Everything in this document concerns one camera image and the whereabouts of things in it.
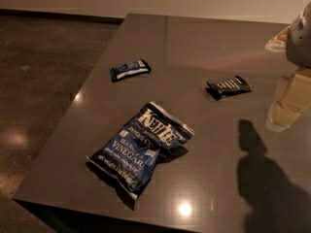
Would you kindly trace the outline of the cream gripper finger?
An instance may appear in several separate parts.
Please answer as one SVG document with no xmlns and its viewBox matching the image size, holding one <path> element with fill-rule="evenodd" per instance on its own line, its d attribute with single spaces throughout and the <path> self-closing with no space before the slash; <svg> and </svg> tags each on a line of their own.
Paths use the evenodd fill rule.
<svg viewBox="0 0 311 233">
<path fill-rule="evenodd" d="M 283 30 L 281 30 L 277 35 L 271 38 L 265 45 L 267 50 L 273 52 L 281 52 L 286 50 L 286 43 L 288 39 L 288 33 L 290 31 L 290 27 L 287 26 Z"/>
<path fill-rule="evenodd" d="M 311 70 L 299 67 L 283 76 L 276 87 L 274 101 L 267 116 L 266 127 L 274 132 L 289 128 L 311 105 Z"/>
</svg>

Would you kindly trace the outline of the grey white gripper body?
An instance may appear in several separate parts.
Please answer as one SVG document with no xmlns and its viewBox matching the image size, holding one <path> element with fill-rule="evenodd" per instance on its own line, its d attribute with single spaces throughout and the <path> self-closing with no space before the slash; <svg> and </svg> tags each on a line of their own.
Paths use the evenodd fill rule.
<svg viewBox="0 0 311 233">
<path fill-rule="evenodd" d="M 294 19 L 290 27 L 286 56 L 297 66 L 311 68 L 311 2 Z"/>
</svg>

